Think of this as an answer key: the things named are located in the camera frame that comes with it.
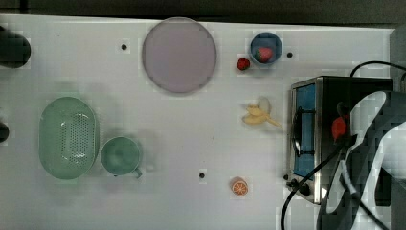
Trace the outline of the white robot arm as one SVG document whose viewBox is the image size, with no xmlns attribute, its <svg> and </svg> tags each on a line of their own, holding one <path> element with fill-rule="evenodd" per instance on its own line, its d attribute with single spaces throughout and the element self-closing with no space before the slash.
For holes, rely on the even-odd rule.
<svg viewBox="0 0 406 230">
<path fill-rule="evenodd" d="M 381 171 L 405 178 L 405 95 L 377 91 L 350 113 L 353 140 L 338 159 L 317 218 L 317 230 L 390 230 L 376 211 Z"/>
</svg>

